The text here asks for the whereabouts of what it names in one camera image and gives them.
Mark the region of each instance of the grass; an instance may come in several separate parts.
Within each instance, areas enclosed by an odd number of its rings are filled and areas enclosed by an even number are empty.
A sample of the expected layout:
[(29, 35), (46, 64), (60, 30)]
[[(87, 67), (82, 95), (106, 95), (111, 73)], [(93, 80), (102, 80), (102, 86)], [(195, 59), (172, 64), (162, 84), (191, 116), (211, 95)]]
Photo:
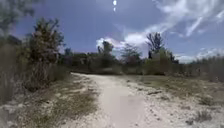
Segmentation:
[(23, 128), (52, 128), (64, 120), (77, 119), (96, 110), (94, 92), (72, 92), (83, 88), (73, 78), (55, 83), (32, 96), (29, 106), (21, 111), (18, 122)]
[[(224, 86), (222, 83), (213, 83), (199, 79), (169, 76), (130, 76), (140, 85), (157, 89), (165, 89), (180, 98), (188, 96), (211, 97), (213, 102), (223, 104)], [(211, 100), (203, 100), (202, 104), (210, 104)]]
[(194, 118), (196, 122), (200, 122), (200, 123), (204, 121), (210, 121), (211, 119), (212, 119), (212, 116), (208, 111), (199, 111), (197, 112), (197, 115)]

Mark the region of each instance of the leafy tree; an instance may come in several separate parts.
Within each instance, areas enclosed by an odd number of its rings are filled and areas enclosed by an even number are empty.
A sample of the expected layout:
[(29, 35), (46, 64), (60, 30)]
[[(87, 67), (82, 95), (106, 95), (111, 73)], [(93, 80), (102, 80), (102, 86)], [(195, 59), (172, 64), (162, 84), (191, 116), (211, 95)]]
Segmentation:
[(100, 56), (100, 62), (101, 62), (101, 67), (102, 68), (107, 68), (111, 65), (113, 65), (115, 61), (115, 57), (111, 55), (111, 52), (113, 50), (113, 45), (107, 41), (103, 41), (103, 46), (98, 47), (98, 52)]
[(163, 39), (160, 33), (150, 33), (147, 39), (148, 41), (146, 43), (149, 46), (148, 58), (152, 58), (152, 54), (158, 53), (163, 47)]
[(34, 27), (34, 33), (28, 35), (30, 59), (32, 62), (55, 63), (59, 46), (63, 45), (63, 36), (58, 30), (59, 21), (41, 19)]
[(137, 47), (126, 44), (122, 51), (122, 61), (126, 66), (139, 66), (141, 63), (141, 53), (138, 52)]
[(21, 16), (33, 15), (34, 9), (31, 4), (39, 0), (1, 0), (0, 1), (0, 32), (5, 36), (9, 29)]
[(100, 54), (109, 55), (113, 50), (113, 45), (107, 41), (103, 41), (103, 47), (98, 46), (98, 52)]

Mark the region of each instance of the sky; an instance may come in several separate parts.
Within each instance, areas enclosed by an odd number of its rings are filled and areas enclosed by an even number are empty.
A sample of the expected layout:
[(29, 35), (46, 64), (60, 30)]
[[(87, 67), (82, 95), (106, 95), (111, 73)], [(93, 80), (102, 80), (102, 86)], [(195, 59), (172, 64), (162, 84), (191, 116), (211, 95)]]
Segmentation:
[(34, 9), (12, 34), (24, 38), (37, 19), (57, 18), (64, 43), (74, 52), (95, 52), (106, 40), (115, 51), (135, 45), (146, 57), (147, 34), (160, 32), (181, 62), (224, 55), (223, 0), (44, 0)]

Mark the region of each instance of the sandy trail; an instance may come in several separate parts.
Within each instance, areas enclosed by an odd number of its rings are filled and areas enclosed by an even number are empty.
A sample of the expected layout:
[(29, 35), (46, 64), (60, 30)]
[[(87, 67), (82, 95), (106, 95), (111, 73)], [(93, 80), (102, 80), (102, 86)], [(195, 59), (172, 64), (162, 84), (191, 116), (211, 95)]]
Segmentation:
[(181, 101), (165, 92), (147, 95), (156, 90), (142, 88), (143, 91), (139, 91), (137, 83), (118, 77), (83, 76), (92, 79), (95, 84), (90, 86), (99, 91), (99, 109), (84, 118), (67, 122), (62, 128), (215, 128), (223, 121), (217, 116), (210, 122), (188, 125), (185, 121), (203, 109), (193, 101)]

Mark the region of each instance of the cloud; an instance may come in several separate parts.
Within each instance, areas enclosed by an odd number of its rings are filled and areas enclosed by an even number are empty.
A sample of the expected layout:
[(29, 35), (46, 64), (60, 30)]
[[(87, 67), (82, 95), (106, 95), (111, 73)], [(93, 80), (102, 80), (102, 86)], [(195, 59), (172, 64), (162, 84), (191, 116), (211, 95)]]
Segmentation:
[[(200, 28), (203, 23), (221, 23), (224, 20), (224, 1), (223, 0), (152, 0), (157, 9), (165, 17), (158, 24), (152, 24), (138, 32), (128, 32), (122, 28), (123, 40), (116, 41), (118, 46), (125, 43), (141, 46), (145, 44), (146, 35), (152, 32), (164, 33), (171, 31), (171, 34), (177, 34), (179, 37), (190, 37), (195, 32), (202, 34), (206, 28)], [(187, 24), (183, 27), (183, 32), (174, 32), (173, 29), (181, 24)]]
[(110, 38), (110, 37), (105, 37), (105, 38), (98, 39), (96, 41), (96, 43), (97, 43), (96, 46), (97, 47), (98, 46), (102, 47), (103, 41), (108, 41), (109, 43), (111, 43), (114, 46), (115, 50), (119, 50), (119, 49), (121, 49), (125, 46), (125, 42), (120, 42), (120, 41), (117, 41), (117, 40), (115, 40), (113, 38)]
[(216, 15), (216, 19), (217, 19), (217, 22), (220, 23), (224, 20), (224, 10), (219, 12), (217, 15)]
[(224, 56), (224, 49), (221, 48), (212, 48), (212, 49), (206, 49), (201, 48), (200, 51), (193, 56), (188, 56), (184, 54), (176, 54), (175, 57), (178, 59), (181, 63), (189, 63), (197, 59), (202, 58), (208, 58), (216, 55), (222, 55)]
[(202, 23), (209, 22), (220, 10), (224, 9), (223, 0), (163, 0), (162, 2), (157, 1), (156, 5), (166, 15), (163, 23), (168, 25), (164, 28), (165, 30), (169, 30), (183, 21), (186, 23), (193, 21), (192, 25), (185, 28), (187, 37), (191, 36)]
[(113, 1), (113, 5), (114, 5), (114, 6), (117, 5), (117, 1), (116, 1), (116, 0)]
[(187, 28), (187, 34), (186, 36), (190, 36), (194, 30), (201, 24), (203, 18), (202, 17), (199, 17), (195, 22), (194, 24), (192, 24), (190, 27)]

